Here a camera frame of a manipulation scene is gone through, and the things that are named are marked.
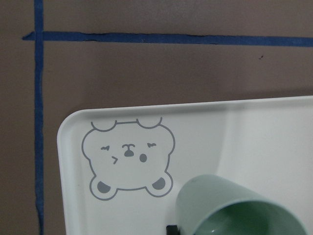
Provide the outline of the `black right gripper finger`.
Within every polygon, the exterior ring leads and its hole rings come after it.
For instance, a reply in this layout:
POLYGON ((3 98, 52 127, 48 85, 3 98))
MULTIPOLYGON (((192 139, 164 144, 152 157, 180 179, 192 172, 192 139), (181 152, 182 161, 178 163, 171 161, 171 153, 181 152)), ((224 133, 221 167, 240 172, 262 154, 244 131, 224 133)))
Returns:
POLYGON ((168 225, 166 226, 166 235, 178 235, 177 225, 168 225))

